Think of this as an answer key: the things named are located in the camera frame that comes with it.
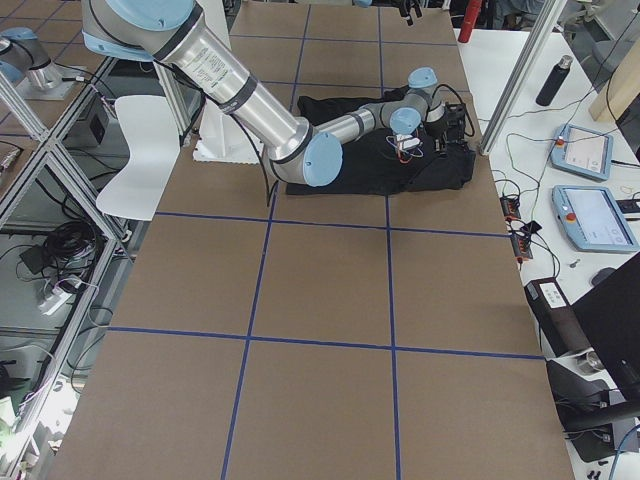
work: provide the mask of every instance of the robotic arm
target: robotic arm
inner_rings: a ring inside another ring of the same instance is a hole
[[[195,0],[82,0],[85,44],[118,58],[173,65],[233,114],[265,145],[272,173],[311,186],[333,181],[342,165],[342,143],[376,128],[413,132],[426,122],[446,128],[445,107],[429,68],[409,77],[402,101],[365,105],[319,127],[294,117],[209,30]]]
[[[38,37],[28,28],[16,27],[0,32],[0,71],[9,81],[25,74],[39,90],[51,90],[62,83],[62,73],[51,61]]]

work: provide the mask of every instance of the black water bottle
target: black water bottle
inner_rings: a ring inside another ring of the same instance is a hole
[[[543,107],[549,106],[553,97],[558,93],[562,82],[564,82],[564,79],[569,75],[569,69],[571,68],[572,61],[573,57],[571,55],[563,55],[558,64],[554,65],[551,69],[551,73],[542,86],[542,90],[540,90],[540,93],[536,98],[536,103],[538,105],[542,105]]]

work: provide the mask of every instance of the blue tape line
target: blue tape line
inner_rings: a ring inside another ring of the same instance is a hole
[[[124,333],[150,333],[153,335],[173,335],[177,337],[204,337],[204,338],[222,338],[224,340],[246,340],[246,335],[236,335],[232,333],[216,333],[216,332],[196,332],[188,330],[166,330],[142,327],[118,327],[109,326],[110,332]]]
[[[53,12],[51,12],[51,15],[49,15],[47,18],[45,18],[45,19],[44,19],[44,22],[42,22],[42,25],[40,25],[38,28],[36,28],[36,29],[34,30],[34,33],[38,33],[38,30],[40,30],[42,27],[44,27],[44,26],[47,24],[47,21],[48,21],[48,20],[51,20],[51,19],[52,19],[52,17],[53,17],[56,13],[58,13],[58,12],[60,11],[60,9],[61,9],[62,7],[64,7],[64,6],[65,6],[65,2],[60,2],[60,5],[58,6],[58,8],[56,8]]]
[[[413,232],[413,233],[432,233],[436,235],[462,235],[470,237],[488,237],[488,238],[509,238],[506,233],[487,233],[487,232],[463,232],[458,230],[436,230],[429,228],[409,228],[409,227],[386,227],[375,225],[352,225],[348,223],[322,223],[322,222],[305,222],[302,220],[279,220],[279,219],[262,219],[252,217],[234,217],[226,215],[206,215],[200,213],[180,213],[180,212],[156,212],[156,215],[163,217],[184,217],[184,218],[202,218],[210,220],[231,220],[240,222],[258,222],[258,223],[276,223],[281,225],[302,225],[312,227],[335,227],[335,228],[353,228],[368,230],[386,230],[389,228],[392,232]]]
[[[13,20],[42,20],[41,18],[38,17],[11,17]],[[78,19],[78,20],[74,20],[72,18],[47,18],[46,20],[55,20],[56,22],[76,22],[76,23],[80,23],[82,22],[82,19]]]
[[[321,223],[321,222],[304,222],[302,220],[274,220],[273,223],[281,225],[303,225],[310,227],[335,227],[335,228],[353,228],[364,230],[386,230],[386,227],[376,227],[374,225],[351,225],[347,223]]]
[[[70,42],[67,42],[67,44],[64,46],[64,48],[62,50],[60,50],[60,53],[58,55],[56,55],[56,61],[58,61],[58,59],[64,54],[64,52],[67,51],[67,48],[69,48],[71,45],[78,45],[76,43],[76,38],[78,38],[78,36],[82,35],[82,29],[80,29],[80,31],[78,33],[76,33],[74,35],[74,37],[71,39]]]
[[[527,355],[524,353],[499,353],[499,352],[476,352],[472,350],[449,350],[440,348],[421,347],[396,347],[400,352],[414,353],[435,353],[438,355],[457,355],[464,357],[491,357],[491,358],[514,358],[519,360],[544,360],[542,355]]]
[[[442,235],[463,235],[471,237],[509,238],[507,233],[463,232],[460,230],[435,230],[430,228],[391,227],[395,232],[437,233]]]
[[[403,42],[401,40],[385,40],[382,43],[388,44],[388,45],[428,45],[430,47],[456,47],[456,49],[458,48],[458,45],[456,45],[455,43],[406,42],[406,41]]]
[[[276,186],[273,195],[273,203],[271,204],[271,211],[269,212],[269,223],[267,224],[267,231],[264,235],[264,244],[262,247],[262,258],[260,259],[260,268],[258,270],[258,278],[256,279],[256,290],[253,296],[253,304],[251,306],[251,316],[249,318],[249,327],[247,328],[247,339],[244,344],[244,352],[242,353],[242,364],[240,366],[240,375],[238,376],[238,385],[236,387],[236,396],[233,402],[233,411],[231,413],[231,423],[229,424],[229,433],[227,435],[227,445],[224,452],[224,462],[222,464],[222,472],[220,473],[220,479],[226,480],[227,471],[229,469],[229,459],[231,458],[231,446],[233,444],[233,434],[235,432],[236,421],[238,419],[238,408],[240,406],[240,397],[242,396],[242,386],[244,384],[244,374],[247,369],[247,359],[249,358],[249,347],[251,345],[251,333],[253,332],[253,323],[256,318],[256,311],[258,309],[258,299],[260,298],[260,287],[262,286],[262,274],[264,272],[264,265],[267,259],[267,252],[269,249],[269,237],[271,235],[271,225],[273,220],[273,212],[277,203],[277,190]]]
[[[300,79],[300,68],[302,66],[302,54],[304,53],[304,44],[307,38],[307,30],[309,29],[309,19],[311,18],[311,8],[309,5],[307,10],[307,18],[304,23],[304,31],[302,32],[302,43],[300,44],[300,55],[298,55],[298,65],[296,66],[296,76],[293,80],[293,90],[291,91],[291,102],[289,103],[289,111],[293,110],[293,104],[296,99],[296,92],[298,90],[298,80]]]
[[[384,96],[384,62],[382,60],[382,14],[380,9],[378,9],[378,56],[380,60],[380,97],[382,97]]]
[[[389,328],[391,332],[391,378],[393,382],[393,427],[395,436],[396,480],[402,480],[402,457],[400,455],[400,406],[398,401],[398,361],[396,356],[396,320],[393,294],[393,257],[391,246],[391,217],[389,197],[385,197],[385,215],[387,222],[387,277],[389,283]]]
[[[324,340],[308,340],[304,338],[279,338],[252,336],[252,341],[265,343],[286,343],[293,345],[314,345],[319,347],[342,347],[342,348],[359,348],[364,350],[391,350],[389,345],[376,345],[373,343],[351,343],[351,342],[332,342]]]
[[[253,218],[253,217],[234,217],[226,215],[206,215],[200,213],[179,213],[179,212],[156,212],[156,215],[160,217],[183,217],[183,218],[204,218],[207,220],[234,220],[239,222],[258,222],[268,223],[267,218]]]
[[[378,85],[349,85],[349,84],[332,84],[332,83],[313,83],[313,82],[298,82],[296,85],[306,87],[340,87],[340,88],[378,88]]]
[[[9,14],[6,17],[2,17],[0,18],[0,24],[4,23],[4,21],[8,18],[13,18],[13,14],[16,13],[18,10],[20,10],[20,8],[25,4],[27,0],[22,0],[20,2],[20,5],[18,5],[16,8],[14,8],[13,10],[11,10],[9,12]]]
[[[11,115],[10,113],[7,113],[4,118],[2,120],[0,120],[0,123],[4,122],[4,120]],[[0,136],[3,137],[17,137],[17,138],[31,138],[29,135],[27,135],[26,133],[0,133]]]
[[[249,33],[234,33],[229,34],[232,38],[262,38],[262,39],[273,39],[273,40],[301,40],[305,39],[305,37],[296,37],[296,36],[282,36],[276,37],[273,35],[252,35]],[[390,40],[381,40],[379,37],[378,40],[358,40],[355,38],[322,38],[322,37],[306,37],[306,40],[314,40],[319,42],[341,42],[341,43],[382,43],[382,44],[390,44],[390,45],[425,45],[431,47],[456,47],[458,45],[455,43],[437,43],[437,42],[403,42],[403,41],[390,41]]]
[[[341,348],[359,348],[370,350],[392,350],[391,345],[376,345],[370,343],[352,343],[352,342],[335,342],[325,340],[310,340],[303,338],[282,338],[282,337],[268,337],[268,336],[247,336],[238,335],[233,333],[217,333],[217,332],[198,332],[190,330],[167,330],[156,328],[144,328],[144,327],[118,327],[110,326],[109,331],[121,332],[121,333],[142,333],[151,335],[173,335],[176,337],[202,337],[202,338],[219,338],[223,340],[251,340],[252,342],[264,342],[264,343],[290,343],[298,345],[315,345],[321,347],[341,347]],[[520,360],[544,360],[540,355],[528,355],[521,353],[499,353],[499,352],[480,352],[473,350],[452,350],[441,348],[426,348],[426,347],[407,347],[396,345],[395,350],[399,352],[410,353],[432,353],[435,355],[454,355],[465,357],[492,357],[492,358],[514,358]]]

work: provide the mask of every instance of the light blue joint cap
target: light blue joint cap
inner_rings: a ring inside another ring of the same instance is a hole
[[[33,30],[27,27],[7,28],[4,32],[0,32],[0,35],[9,40],[36,40],[38,38]]]
[[[82,32],[84,35],[84,44],[89,50],[99,55],[105,55],[107,57],[120,58],[122,60],[133,60],[134,62],[152,62],[153,56],[141,48],[131,48],[118,45],[117,43],[111,43],[101,38],[89,35],[87,32]]]
[[[420,122],[422,117],[415,108],[402,107],[391,114],[391,130],[396,135],[411,135]]]
[[[333,182],[342,168],[342,145],[331,133],[321,132],[311,139],[304,152],[302,175],[312,187]]]
[[[411,88],[427,88],[438,83],[433,68],[422,67],[409,74],[409,86]]]
[[[20,70],[7,62],[0,62],[0,72],[2,72],[11,83],[21,80],[24,76]]]
[[[195,0],[106,0],[123,20],[153,32],[179,27],[189,17]]]

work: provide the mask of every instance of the power strip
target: power strip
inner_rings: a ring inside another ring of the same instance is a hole
[[[510,230],[511,248],[513,248],[513,254],[516,257],[518,263],[526,262],[533,259],[533,253],[531,252],[530,243],[525,241],[522,235],[513,231],[511,222],[514,220],[522,221],[520,217],[520,209],[518,208],[518,202],[509,197],[500,197],[500,206],[502,207],[502,214],[504,220]]]

